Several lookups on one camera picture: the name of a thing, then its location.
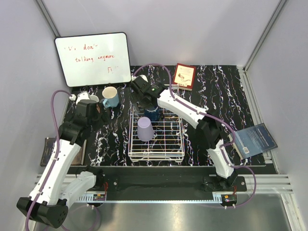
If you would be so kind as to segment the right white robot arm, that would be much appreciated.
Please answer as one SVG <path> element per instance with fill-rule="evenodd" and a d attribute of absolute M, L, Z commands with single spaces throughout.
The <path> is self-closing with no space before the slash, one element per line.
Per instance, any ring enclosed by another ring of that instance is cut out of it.
<path fill-rule="evenodd" d="M 171 87 L 161 82 L 150 84 L 144 75 L 132 77 L 130 87 L 132 101 L 139 108 L 148 111 L 164 108 L 186 120 L 195 129 L 199 145 L 207 150 L 214 163 L 219 187 L 229 191 L 235 186 L 238 174 L 226 154 L 222 122 L 213 113 L 175 95 Z"/>

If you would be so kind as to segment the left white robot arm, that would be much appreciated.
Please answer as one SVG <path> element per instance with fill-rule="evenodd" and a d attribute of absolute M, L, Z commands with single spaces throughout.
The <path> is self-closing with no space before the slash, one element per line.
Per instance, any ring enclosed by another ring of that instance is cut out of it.
<path fill-rule="evenodd" d="M 71 120 L 62 123 L 56 136 L 55 151 L 28 197 L 19 198 L 16 207 L 25 215 L 25 229 L 29 221 L 40 222 L 53 228 L 60 227 L 70 206 L 87 190 L 100 190 L 104 186 L 101 169 L 86 167 L 65 189 L 62 183 L 77 153 L 91 131 L 110 119 L 98 102 L 83 99 L 77 103 Z"/>

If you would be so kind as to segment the dark blue ceramic mug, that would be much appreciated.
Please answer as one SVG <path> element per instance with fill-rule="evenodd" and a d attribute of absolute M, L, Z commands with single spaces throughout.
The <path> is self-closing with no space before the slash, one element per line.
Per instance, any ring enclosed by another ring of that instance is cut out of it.
<path fill-rule="evenodd" d="M 152 122 L 158 121 L 160 118 L 159 107 L 150 107 L 144 110 L 144 116 L 149 118 Z"/>

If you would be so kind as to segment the light blue ceramic mug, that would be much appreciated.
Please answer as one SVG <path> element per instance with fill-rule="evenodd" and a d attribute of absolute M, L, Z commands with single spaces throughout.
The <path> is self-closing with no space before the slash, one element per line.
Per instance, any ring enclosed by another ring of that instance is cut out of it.
<path fill-rule="evenodd" d="M 119 104 L 119 96 L 117 89 L 115 87 L 106 87 L 102 91 L 102 96 L 103 96 L 103 106 L 105 108 L 114 108 L 117 107 Z"/>

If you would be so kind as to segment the salmon pink floral mug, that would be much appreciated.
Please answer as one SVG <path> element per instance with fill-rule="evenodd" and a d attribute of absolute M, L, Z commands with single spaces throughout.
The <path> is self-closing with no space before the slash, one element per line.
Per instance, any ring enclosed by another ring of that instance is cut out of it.
<path fill-rule="evenodd" d="M 96 95 L 90 95 L 90 99 L 95 102 L 99 102 L 99 98 Z"/>

